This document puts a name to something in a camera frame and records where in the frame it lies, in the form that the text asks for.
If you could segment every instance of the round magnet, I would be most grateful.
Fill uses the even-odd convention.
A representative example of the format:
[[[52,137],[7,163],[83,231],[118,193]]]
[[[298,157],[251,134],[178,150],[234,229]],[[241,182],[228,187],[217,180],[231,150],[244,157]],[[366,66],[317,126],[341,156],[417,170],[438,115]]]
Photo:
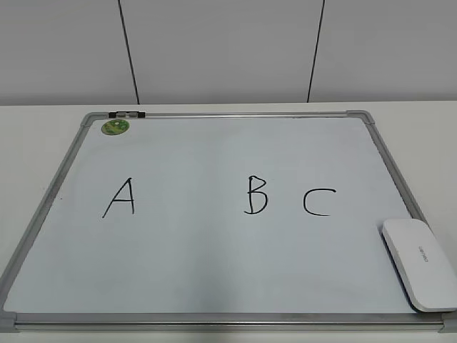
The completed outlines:
[[[101,131],[109,136],[114,136],[117,134],[123,134],[129,129],[129,127],[130,124],[127,120],[113,119],[103,124]]]

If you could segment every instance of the whiteboard surface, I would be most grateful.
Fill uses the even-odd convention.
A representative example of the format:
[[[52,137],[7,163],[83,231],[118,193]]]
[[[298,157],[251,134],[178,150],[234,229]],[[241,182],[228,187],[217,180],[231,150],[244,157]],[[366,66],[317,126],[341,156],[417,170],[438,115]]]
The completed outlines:
[[[376,228],[410,216],[360,119],[134,119],[118,136],[104,122],[6,311],[413,312]],[[256,215],[244,213],[251,175],[267,181]],[[135,214],[114,203],[102,219],[129,177]],[[328,217],[303,209],[315,188],[336,190],[308,198]]]

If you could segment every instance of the gray corner piece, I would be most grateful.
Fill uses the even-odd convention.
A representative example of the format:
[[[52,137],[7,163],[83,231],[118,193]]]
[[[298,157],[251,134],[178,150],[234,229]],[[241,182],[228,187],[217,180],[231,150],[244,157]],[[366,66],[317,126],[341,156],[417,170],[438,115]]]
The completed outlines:
[[[443,329],[439,332],[443,334],[457,333],[457,311],[443,314]]]
[[[81,126],[89,127],[97,119],[108,119],[108,112],[91,112],[86,114],[81,122]]]
[[[351,118],[359,118],[365,124],[374,124],[374,119],[368,111],[364,111],[362,109],[352,109],[350,111],[346,111],[348,117]]]
[[[0,310],[0,332],[1,333],[12,333],[18,332],[15,327],[16,324],[16,313],[5,312]]]

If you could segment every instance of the table surface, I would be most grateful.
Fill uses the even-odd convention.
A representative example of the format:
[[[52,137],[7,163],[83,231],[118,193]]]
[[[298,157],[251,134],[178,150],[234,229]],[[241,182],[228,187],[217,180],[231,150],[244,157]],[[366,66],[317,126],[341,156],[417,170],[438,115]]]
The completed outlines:
[[[387,147],[433,232],[457,269],[457,101],[0,106],[0,271],[36,210],[83,116],[93,111],[290,112],[364,109],[375,119]],[[19,333],[0,342],[457,342],[457,334],[426,333]]]

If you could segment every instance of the white eraser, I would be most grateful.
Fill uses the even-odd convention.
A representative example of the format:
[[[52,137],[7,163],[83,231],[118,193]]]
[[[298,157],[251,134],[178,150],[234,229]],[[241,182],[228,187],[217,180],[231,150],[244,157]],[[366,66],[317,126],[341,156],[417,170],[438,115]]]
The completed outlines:
[[[389,219],[382,234],[411,303],[422,312],[457,309],[457,277],[427,224]]]

